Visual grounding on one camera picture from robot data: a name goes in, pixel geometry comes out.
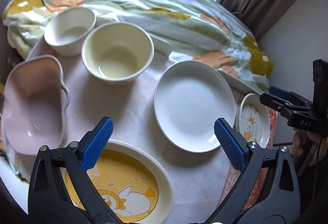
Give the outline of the person's right hand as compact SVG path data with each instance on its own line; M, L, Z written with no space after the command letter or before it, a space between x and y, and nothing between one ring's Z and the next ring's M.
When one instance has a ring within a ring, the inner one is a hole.
M301 146L301 139L298 133L298 130L296 128L292 128L294 130L294 135L292 138L292 155L301 155L303 153L303 147ZM307 136L310 140L314 141L315 143L320 145L320 151L319 151L319 159L322 159L326 152L327 152L327 137L321 137L319 134L315 134L313 132L307 132Z

